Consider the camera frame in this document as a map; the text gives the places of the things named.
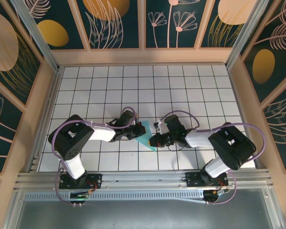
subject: teal cloth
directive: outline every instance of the teal cloth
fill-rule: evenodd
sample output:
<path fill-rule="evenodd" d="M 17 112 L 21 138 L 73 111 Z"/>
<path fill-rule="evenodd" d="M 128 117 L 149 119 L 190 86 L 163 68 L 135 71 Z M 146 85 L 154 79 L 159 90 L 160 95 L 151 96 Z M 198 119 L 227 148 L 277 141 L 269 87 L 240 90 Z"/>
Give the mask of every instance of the teal cloth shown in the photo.
<path fill-rule="evenodd" d="M 135 138 L 135 140 L 137 140 L 143 146 L 146 146 L 147 148 L 151 149 L 152 151 L 157 152 L 157 149 L 155 147 L 148 145 L 148 141 L 152 137 L 149 121 L 142 121 L 141 123 L 145 127 L 146 133 L 140 137 Z"/>

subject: black mounting plate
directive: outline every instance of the black mounting plate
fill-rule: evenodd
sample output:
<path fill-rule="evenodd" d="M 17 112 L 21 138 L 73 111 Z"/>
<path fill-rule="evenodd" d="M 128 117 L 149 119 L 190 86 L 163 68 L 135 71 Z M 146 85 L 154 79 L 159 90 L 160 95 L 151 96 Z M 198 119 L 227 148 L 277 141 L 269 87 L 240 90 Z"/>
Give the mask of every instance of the black mounting plate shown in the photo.
<path fill-rule="evenodd" d="M 59 189 L 91 189 L 91 185 L 97 184 L 97 188 L 101 188 L 102 175 L 101 174 L 87 174 L 86 182 L 83 187 L 78 187 L 68 174 L 62 174 L 59 183 Z"/>
<path fill-rule="evenodd" d="M 186 184 L 187 187 L 220 187 L 221 184 L 218 182 L 217 179 L 220 179 L 221 182 L 223 182 L 225 185 L 229 185 L 227 174 L 222 173 L 216 178 L 212 178 L 210 180 L 210 184 L 206 184 L 202 179 L 201 179 L 201 173 L 200 172 L 188 172 L 185 173 L 186 177 Z"/>

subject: yellow circle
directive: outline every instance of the yellow circle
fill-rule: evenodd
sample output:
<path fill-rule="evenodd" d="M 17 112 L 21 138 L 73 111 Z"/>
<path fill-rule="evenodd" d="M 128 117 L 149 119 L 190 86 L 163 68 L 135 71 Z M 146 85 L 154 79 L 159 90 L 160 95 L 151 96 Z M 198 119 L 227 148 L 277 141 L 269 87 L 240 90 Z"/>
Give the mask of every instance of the yellow circle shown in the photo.
<path fill-rule="evenodd" d="M 218 4 L 219 19 L 228 25 L 244 24 L 256 0 L 220 0 Z"/>
<path fill-rule="evenodd" d="M 106 21 L 116 19 L 114 8 L 119 12 L 120 17 L 124 16 L 129 9 L 129 0 L 83 0 L 83 3 L 94 17 Z"/>
<path fill-rule="evenodd" d="M 268 49 L 260 50 L 253 61 L 253 78 L 259 83 L 263 84 L 271 77 L 275 68 L 275 56 Z"/>
<path fill-rule="evenodd" d="M 14 67 L 19 53 L 17 34 L 0 14 L 0 71 L 8 71 Z"/>
<path fill-rule="evenodd" d="M 68 33 L 59 23 L 52 20 L 44 20 L 39 22 L 37 26 L 48 44 L 61 47 L 68 43 Z"/>

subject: white grid mat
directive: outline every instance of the white grid mat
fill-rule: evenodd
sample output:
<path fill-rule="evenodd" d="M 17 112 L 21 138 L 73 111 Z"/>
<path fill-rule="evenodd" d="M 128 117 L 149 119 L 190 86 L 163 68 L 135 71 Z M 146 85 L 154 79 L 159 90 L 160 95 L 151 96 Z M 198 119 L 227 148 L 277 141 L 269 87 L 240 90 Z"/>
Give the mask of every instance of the white grid mat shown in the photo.
<path fill-rule="evenodd" d="M 47 134 L 71 115 L 106 123 L 119 118 L 126 106 L 138 111 L 139 121 L 149 121 L 153 134 L 153 123 L 172 110 L 195 115 L 200 129 L 242 122 L 224 65 L 68 67 Z M 176 115 L 185 128 L 196 126 L 188 115 Z M 89 141 L 82 149 L 81 159 L 87 171 L 137 171 L 201 169 L 217 156 L 209 147 L 177 151 L 179 148 L 158 148 L 154 152 L 136 140 Z M 37 171 L 57 171 L 59 165 L 45 140 Z M 249 162 L 243 167 L 255 165 Z"/>

